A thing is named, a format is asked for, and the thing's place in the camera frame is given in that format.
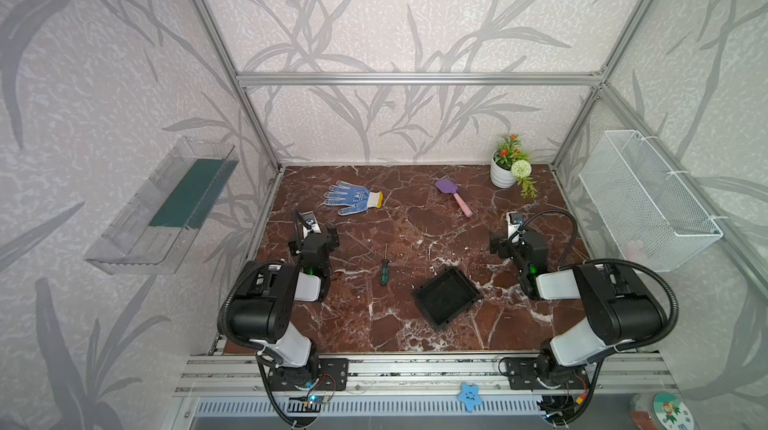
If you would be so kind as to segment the green handled screwdriver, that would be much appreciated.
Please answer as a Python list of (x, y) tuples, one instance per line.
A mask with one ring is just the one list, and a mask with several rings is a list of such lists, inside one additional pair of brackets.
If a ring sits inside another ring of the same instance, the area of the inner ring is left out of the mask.
[(387, 286), (390, 279), (390, 260), (388, 259), (388, 244), (385, 244), (384, 258), (381, 261), (380, 284)]

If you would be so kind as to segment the aluminium front rail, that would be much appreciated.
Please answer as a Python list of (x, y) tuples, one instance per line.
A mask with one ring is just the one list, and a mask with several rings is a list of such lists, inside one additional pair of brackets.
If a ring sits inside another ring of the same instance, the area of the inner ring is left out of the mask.
[[(480, 394), (570, 394), (570, 390), (512, 390), (498, 370), (504, 353), (347, 353), (350, 361), (346, 389), (318, 393), (336, 397), (457, 395), (463, 382), (478, 385)], [(605, 360), (597, 379), (598, 394), (676, 392), (678, 386), (658, 353), (624, 353)], [(173, 392), (175, 397), (263, 396), (264, 384), (255, 358), (245, 355), (191, 357)]]

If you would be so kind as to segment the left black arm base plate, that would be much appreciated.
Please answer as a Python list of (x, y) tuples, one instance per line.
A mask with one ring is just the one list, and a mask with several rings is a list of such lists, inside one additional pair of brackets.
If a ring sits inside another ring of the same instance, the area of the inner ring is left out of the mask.
[(342, 391), (346, 389), (349, 363), (346, 358), (323, 357), (301, 368), (271, 368), (267, 372), (269, 388), (272, 391)]

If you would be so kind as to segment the potted artificial flower plant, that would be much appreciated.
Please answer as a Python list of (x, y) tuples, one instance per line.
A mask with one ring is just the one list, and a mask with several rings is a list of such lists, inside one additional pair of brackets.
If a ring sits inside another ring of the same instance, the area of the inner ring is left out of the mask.
[(519, 185), (523, 198), (534, 198), (537, 196), (537, 189), (532, 171), (530, 155), (522, 150), (519, 136), (505, 135), (492, 155), (490, 165), (492, 184), (501, 189)]

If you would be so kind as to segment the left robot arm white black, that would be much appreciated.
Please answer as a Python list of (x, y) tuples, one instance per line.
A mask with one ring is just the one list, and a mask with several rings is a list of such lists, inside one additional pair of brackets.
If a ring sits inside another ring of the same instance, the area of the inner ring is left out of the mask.
[(290, 243), (294, 263), (248, 261), (219, 310), (219, 333), (253, 350), (280, 387), (310, 388), (320, 378), (317, 345), (292, 324), (291, 315), (295, 302), (328, 296), (330, 254), (338, 246), (338, 231), (329, 225)]

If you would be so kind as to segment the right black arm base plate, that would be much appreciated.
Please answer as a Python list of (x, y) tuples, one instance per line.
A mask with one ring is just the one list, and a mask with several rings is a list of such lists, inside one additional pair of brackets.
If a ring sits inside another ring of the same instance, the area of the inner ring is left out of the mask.
[(585, 366), (563, 366), (546, 355), (506, 356), (498, 362), (498, 370), (512, 390), (587, 390), (590, 384)]

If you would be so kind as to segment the blue white work glove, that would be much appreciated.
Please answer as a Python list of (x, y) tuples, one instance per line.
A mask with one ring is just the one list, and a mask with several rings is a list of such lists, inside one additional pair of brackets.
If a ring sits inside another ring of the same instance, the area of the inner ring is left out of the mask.
[(365, 213), (368, 209), (378, 209), (383, 204), (382, 192), (372, 192), (363, 186), (341, 180), (331, 185), (324, 197), (324, 205), (339, 207), (339, 216)]

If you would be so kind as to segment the purple pink toy spatula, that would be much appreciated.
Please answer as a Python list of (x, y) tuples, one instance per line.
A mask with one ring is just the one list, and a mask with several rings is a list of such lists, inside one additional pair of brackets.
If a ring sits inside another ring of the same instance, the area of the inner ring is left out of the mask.
[(459, 195), (458, 185), (453, 180), (449, 178), (440, 179), (435, 182), (435, 187), (443, 194), (451, 195), (467, 218), (473, 216), (473, 211), (469, 208), (464, 199)]

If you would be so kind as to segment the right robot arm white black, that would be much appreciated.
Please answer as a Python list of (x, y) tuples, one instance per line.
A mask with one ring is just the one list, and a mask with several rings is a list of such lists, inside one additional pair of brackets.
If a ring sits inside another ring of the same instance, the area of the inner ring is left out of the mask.
[(505, 235), (490, 238), (491, 253), (510, 260), (524, 295), (535, 301), (578, 300), (584, 318), (543, 343), (535, 357), (505, 357), (500, 370), (513, 389), (559, 389), (587, 382), (587, 368), (607, 357), (655, 344), (675, 328), (680, 307), (656, 272), (615, 258), (548, 267), (549, 246), (531, 218), (505, 216)]

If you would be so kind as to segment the round green cartoon tin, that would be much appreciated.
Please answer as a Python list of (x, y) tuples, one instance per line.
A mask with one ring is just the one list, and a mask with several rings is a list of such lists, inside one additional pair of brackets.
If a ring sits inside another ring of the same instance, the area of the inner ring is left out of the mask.
[(642, 393), (630, 400), (629, 416), (640, 430), (695, 430), (695, 419), (676, 394)]

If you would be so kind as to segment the black square bin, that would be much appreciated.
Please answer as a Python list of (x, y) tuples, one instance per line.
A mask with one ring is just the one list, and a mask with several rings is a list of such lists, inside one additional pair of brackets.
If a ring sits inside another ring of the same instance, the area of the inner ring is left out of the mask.
[(435, 330), (444, 330), (459, 315), (483, 299), (482, 292), (455, 266), (446, 267), (412, 292), (414, 302)]

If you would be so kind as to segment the clear plastic wall tray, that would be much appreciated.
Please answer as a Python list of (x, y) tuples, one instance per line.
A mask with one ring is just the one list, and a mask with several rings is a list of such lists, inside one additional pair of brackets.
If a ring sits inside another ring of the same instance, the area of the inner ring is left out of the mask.
[(172, 275), (239, 163), (230, 143), (181, 137), (85, 261), (110, 275)]

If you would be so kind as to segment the blue star sticker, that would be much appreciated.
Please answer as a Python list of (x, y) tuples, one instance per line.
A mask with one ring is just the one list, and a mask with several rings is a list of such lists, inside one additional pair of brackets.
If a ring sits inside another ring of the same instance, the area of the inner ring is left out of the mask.
[(467, 413), (473, 413), (483, 405), (483, 399), (479, 393), (479, 386), (463, 382), (457, 396)]

